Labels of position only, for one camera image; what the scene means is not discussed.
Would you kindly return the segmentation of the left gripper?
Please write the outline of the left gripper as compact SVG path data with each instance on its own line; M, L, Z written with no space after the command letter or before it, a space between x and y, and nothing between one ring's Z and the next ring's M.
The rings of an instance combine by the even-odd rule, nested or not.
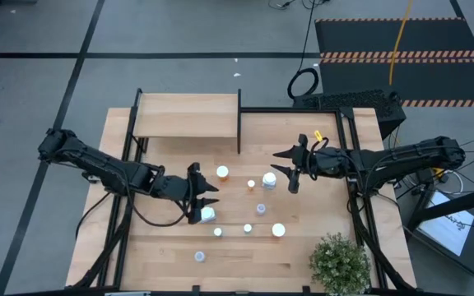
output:
M187 169L187 177L175 175L160 176L153 183L153 197L178 202L185 212L189 224L196 224L202 220L201 209L213 203L216 198L200 198L204 192L218 192L219 189L211 185L200 173L200 164L192 163Z

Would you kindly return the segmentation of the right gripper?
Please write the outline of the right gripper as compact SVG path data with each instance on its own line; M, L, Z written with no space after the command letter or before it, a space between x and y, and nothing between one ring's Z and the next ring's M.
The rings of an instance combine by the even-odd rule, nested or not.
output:
M300 187L300 175L306 174L313 181L318 177L343 178L346 175L347 154L344 150L328 146L329 139L324 137L308 148L308 138L300 134L298 145L289 150L274 153L273 156L291 159L294 168L272 164L271 167L285 174L289 179L288 190L297 193Z

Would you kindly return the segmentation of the wooden shelf black posts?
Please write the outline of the wooden shelf black posts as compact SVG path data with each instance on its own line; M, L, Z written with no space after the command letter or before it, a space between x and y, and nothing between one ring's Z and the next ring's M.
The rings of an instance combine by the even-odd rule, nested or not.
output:
M241 151L241 93L142 93L132 134L153 144L228 144Z

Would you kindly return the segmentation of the green potted plant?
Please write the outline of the green potted plant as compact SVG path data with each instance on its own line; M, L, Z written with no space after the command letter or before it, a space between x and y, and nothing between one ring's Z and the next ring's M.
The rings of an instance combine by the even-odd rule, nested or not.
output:
M311 280L327 293L363 294L370 284L371 266L365 249L341 233L327 234L309 256Z

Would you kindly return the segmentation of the black hazard-striped floor mat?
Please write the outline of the black hazard-striped floor mat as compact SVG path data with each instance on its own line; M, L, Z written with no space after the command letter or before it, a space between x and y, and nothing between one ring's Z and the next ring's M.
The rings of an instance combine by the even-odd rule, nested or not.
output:
M474 107L474 36L461 17L318 19L323 90L395 90L405 107Z

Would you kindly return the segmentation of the black stand bar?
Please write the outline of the black stand bar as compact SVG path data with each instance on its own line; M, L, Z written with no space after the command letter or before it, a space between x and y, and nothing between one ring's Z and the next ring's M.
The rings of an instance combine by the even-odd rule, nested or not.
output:
M464 210L474 209L474 192L467 194L464 197L450 199L444 203L427 208L429 199L430 193L427 189L424 189L421 192L416 207L411 214L411 218L403 227L405 230L413 232L424 221L437 219Z

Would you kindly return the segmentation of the white printed board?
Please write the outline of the white printed board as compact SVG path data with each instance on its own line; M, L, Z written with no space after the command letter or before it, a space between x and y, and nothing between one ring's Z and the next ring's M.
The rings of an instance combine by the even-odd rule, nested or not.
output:
M418 229L459 257L467 241L473 221L474 215L463 210L424 221Z

